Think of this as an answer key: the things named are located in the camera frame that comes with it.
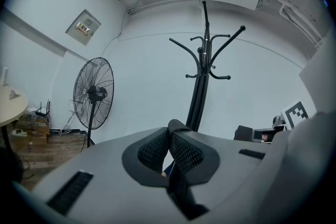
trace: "fan grille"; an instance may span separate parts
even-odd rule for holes
[[[109,62],[104,58],[94,58],[88,61],[80,70],[75,86],[73,103],[78,120],[89,128],[92,103],[89,100],[88,89],[92,86],[106,89],[107,96],[96,103],[91,129],[98,129],[106,120],[113,101],[114,79]]]

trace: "standing fan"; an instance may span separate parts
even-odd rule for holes
[[[114,81],[109,62],[100,57],[88,61],[80,70],[73,90],[73,106],[81,124],[88,128],[89,147],[91,130],[105,122],[112,106]]]

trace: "electrical panel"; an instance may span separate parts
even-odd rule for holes
[[[101,23],[85,9],[73,21],[66,33],[86,46],[100,25]]]

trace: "coat rack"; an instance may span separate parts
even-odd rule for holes
[[[196,55],[189,50],[187,47],[177,42],[176,40],[170,38],[169,40],[181,48],[185,49],[191,56],[194,58],[197,65],[197,74],[194,76],[185,75],[186,78],[196,78],[194,93],[190,104],[189,114],[186,121],[186,126],[191,128],[193,131],[197,132],[199,128],[199,124],[201,123],[203,108],[205,104],[206,92],[208,88],[209,75],[211,75],[215,79],[231,79],[231,76],[222,76],[218,77],[213,74],[211,68],[215,69],[216,67],[213,65],[215,59],[220,54],[222,50],[226,48],[237,36],[240,35],[243,31],[245,31],[246,27],[242,25],[240,29],[233,35],[215,35],[210,38],[210,23],[208,21],[208,13],[206,9],[206,1],[202,1],[204,7],[204,17],[205,17],[205,34],[204,38],[198,36],[191,38],[190,40],[200,39],[202,41],[202,46],[197,49],[198,58]],[[213,55],[212,57],[212,42],[217,37],[228,37],[229,40],[226,41]]]

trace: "fan stand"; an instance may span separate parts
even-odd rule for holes
[[[92,109],[91,109],[90,120],[89,120],[88,147],[90,147],[92,121],[93,121],[94,110],[96,109],[97,102],[91,101],[91,104],[92,104]]]

